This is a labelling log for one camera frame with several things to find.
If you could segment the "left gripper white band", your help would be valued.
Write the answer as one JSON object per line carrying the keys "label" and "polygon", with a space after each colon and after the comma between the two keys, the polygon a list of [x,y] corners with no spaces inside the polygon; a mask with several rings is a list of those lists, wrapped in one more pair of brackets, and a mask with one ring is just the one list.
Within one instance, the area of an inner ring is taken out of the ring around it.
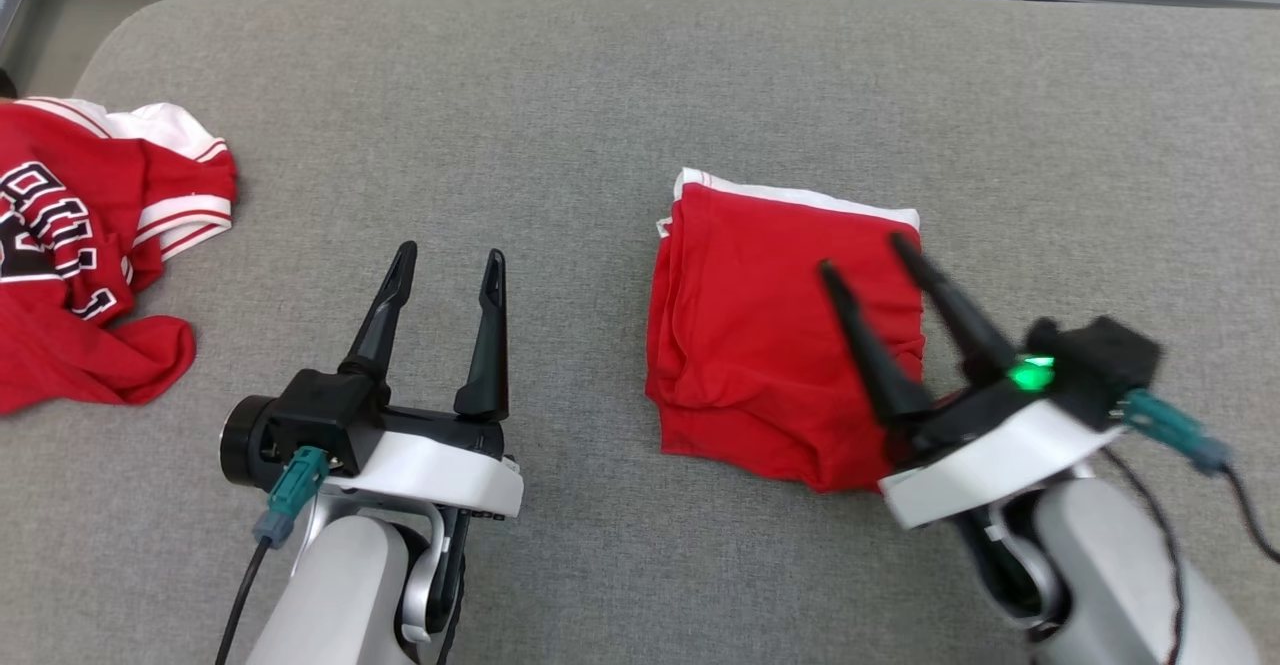
{"label": "left gripper white band", "polygon": [[[396,249],[364,322],[339,364],[385,382],[401,309],[412,292],[419,249],[404,240]],[[371,504],[458,506],[497,519],[518,515],[524,478],[507,457],[509,356],[506,254],[492,249],[477,297],[481,318],[467,381],[454,395],[454,413],[387,407],[384,432],[358,474],[329,474],[326,495],[351,495]]]}

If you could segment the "red shorts with white stripes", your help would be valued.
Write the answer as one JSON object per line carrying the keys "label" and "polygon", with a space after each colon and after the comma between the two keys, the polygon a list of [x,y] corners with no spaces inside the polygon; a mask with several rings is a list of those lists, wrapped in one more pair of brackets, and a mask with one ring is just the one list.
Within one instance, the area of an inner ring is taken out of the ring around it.
{"label": "red shorts with white stripes", "polygon": [[818,494],[877,491],[890,473],[884,432],[819,263],[836,263],[890,354],[919,381],[922,295],[890,246],[895,231],[919,244],[919,214],[686,168],[657,228],[645,393],[660,450]]}

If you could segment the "grey fabric padded surface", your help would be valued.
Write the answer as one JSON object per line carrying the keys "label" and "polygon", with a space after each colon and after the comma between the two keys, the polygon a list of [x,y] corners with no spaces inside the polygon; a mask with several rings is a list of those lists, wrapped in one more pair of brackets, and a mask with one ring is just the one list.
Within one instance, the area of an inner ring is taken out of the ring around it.
{"label": "grey fabric padded surface", "polygon": [[954,529],[666,457],[643,393],[682,168],[915,208],[1006,332],[1098,315],[1230,442],[1280,538],[1280,12],[997,0],[165,0],[76,87],[178,104],[236,224],[140,301],[192,368],[0,416],[0,665],[212,665],[265,496],[221,425],[346,354],[403,240],[399,405],[448,409],[508,261],[521,514],[449,665],[1024,665]]}

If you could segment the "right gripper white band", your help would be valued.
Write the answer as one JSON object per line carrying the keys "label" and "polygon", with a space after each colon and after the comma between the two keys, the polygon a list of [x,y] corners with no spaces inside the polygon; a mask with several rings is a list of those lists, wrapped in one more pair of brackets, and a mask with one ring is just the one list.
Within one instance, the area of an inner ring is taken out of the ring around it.
{"label": "right gripper white band", "polygon": [[1016,359],[1005,332],[905,233],[892,233],[890,242],[911,281],[932,301],[961,356],[964,377],[974,386],[932,407],[919,375],[902,368],[835,261],[820,261],[818,272],[870,409],[887,432],[908,436],[909,459],[879,481],[879,492],[902,528],[1019,495],[1125,434],[1107,407],[1088,419],[1055,402],[1050,387],[1066,382],[1065,361]]}

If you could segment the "red basketball jersey white trim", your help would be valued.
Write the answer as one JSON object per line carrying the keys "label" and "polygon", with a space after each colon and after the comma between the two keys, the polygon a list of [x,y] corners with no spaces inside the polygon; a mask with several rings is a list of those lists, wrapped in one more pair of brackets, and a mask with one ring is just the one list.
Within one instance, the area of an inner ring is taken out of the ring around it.
{"label": "red basketball jersey white trim", "polygon": [[236,178],[182,106],[0,97],[0,416],[145,405],[183,377],[191,324],[131,311],[169,260],[229,231]]}

